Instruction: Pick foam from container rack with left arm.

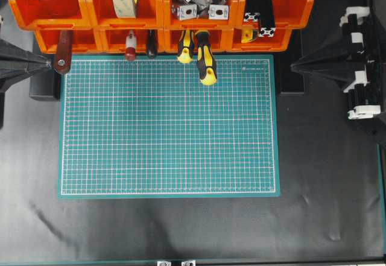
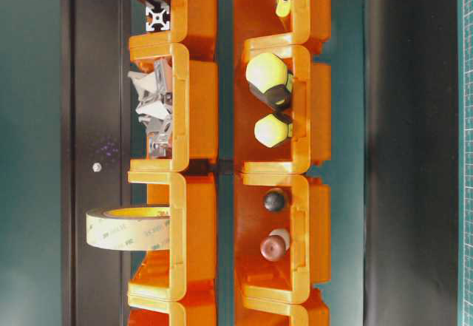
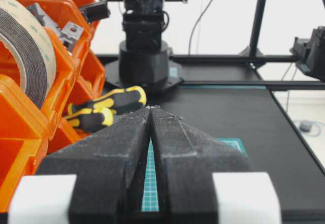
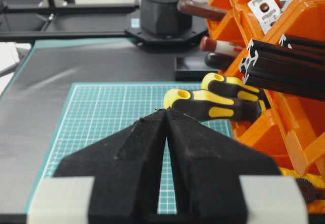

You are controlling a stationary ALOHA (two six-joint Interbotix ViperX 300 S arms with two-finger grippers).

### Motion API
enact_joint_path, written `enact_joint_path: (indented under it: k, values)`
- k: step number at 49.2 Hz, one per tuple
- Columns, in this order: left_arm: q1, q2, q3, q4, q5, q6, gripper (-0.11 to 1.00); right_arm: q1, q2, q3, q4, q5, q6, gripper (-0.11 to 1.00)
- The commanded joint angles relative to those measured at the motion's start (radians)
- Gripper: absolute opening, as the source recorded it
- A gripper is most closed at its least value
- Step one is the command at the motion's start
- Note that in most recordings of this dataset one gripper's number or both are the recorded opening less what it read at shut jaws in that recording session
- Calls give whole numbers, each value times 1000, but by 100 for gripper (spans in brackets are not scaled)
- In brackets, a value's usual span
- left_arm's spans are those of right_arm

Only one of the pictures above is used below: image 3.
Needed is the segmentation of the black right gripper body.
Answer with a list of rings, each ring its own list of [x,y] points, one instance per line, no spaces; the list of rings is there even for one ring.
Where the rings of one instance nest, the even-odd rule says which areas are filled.
[[[309,39],[295,37],[290,52],[298,58],[296,67],[304,75],[324,82],[324,26],[313,29]]]

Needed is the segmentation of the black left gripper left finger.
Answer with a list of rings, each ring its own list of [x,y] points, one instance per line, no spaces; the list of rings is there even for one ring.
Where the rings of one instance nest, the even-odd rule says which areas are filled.
[[[37,174],[77,176],[70,223],[120,223],[141,210],[149,141],[150,109],[142,108],[47,155]]]

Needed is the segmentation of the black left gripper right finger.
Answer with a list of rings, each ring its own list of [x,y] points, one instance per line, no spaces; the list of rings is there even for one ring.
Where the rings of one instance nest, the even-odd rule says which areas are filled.
[[[248,156],[160,107],[151,108],[159,210],[168,223],[217,223],[213,173],[251,172]]]

